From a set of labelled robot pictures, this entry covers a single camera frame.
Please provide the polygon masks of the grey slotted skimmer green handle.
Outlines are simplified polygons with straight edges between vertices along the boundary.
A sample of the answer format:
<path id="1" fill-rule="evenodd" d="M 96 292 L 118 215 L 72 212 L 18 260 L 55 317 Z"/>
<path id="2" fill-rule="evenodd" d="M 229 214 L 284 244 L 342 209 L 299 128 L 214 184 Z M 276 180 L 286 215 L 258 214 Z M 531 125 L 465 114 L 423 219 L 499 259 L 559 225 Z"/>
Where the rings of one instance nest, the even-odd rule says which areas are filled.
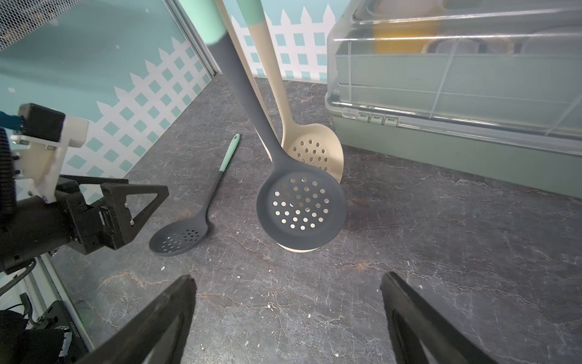
<path id="1" fill-rule="evenodd" d="M 157 231 L 149 241 L 150 250 L 158 256 L 177 256 L 197 247 L 209 232 L 208 211 L 215 192 L 239 145 L 241 135 L 237 133 L 230 141 L 220 168 L 215 174 L 209 194 L 201 209 L 192 218 L 173 222 Z"/>

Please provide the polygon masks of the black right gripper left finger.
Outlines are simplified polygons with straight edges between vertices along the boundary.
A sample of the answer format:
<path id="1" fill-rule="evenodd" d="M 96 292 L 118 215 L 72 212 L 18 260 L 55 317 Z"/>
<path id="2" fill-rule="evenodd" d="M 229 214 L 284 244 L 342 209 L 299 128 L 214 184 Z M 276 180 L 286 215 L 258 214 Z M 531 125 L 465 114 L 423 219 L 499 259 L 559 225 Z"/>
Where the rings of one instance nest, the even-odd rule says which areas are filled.
<path id="1" fill-rule="evenodd" d="M 80 363 L 180 363 L 196 307 L 196 282 L 180 276 Z"/>

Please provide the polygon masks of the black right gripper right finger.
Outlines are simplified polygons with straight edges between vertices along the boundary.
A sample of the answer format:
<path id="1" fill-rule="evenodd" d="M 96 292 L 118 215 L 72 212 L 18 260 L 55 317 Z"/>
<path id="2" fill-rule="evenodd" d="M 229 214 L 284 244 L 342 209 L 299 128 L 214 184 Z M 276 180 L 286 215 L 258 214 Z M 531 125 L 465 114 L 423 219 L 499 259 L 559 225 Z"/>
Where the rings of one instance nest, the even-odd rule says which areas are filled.
<path id="1" fill-rule="evenodd" d="M 395 360 L 427 363 L 428 349 L 438 363 L 494 363 L 397 273 L 384 274 L 380 291 Z"/>

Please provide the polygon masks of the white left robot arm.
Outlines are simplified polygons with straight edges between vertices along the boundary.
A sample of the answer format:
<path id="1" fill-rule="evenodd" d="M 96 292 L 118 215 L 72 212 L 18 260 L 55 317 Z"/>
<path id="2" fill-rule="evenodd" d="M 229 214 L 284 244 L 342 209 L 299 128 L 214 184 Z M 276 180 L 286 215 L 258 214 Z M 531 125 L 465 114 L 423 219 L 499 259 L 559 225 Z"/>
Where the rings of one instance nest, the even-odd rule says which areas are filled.
<path id="1" fill-rule="evenodd" d="M 102 247 L 117 250 L 142 230 L 165 201 L 163 185 L 130 184 L 125 179 L 61 175 L 56 201 L 40 197 L 16 200 L 16 157 L 1 132 L 1 271 L 13 279 L 10 291 L 36 267 L 37 258 L 69 245 L 83 254 Z M 1 311 L 3 363 L 74 363 L 87 350 L 61 301 L 40 322 L 32 320 L 32 303 L 21 295 L 24 312 Z"/>

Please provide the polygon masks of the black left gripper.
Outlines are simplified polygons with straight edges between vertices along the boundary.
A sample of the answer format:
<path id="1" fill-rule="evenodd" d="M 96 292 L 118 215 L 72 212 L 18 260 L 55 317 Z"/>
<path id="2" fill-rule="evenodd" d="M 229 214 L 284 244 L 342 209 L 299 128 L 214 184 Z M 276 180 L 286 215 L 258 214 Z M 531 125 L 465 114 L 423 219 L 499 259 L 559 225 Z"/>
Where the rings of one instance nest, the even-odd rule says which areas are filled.
<path id="1" fill-rule="evenodd" d="M 80 187 L 103 184 L 103 197 L 87 203 Z M 164 185 L 129 184 L 113 177 L 60 174 L 55 196 L 71 227 L 68 246 L 83 255 L 131 243 L 169 197 Z"/>

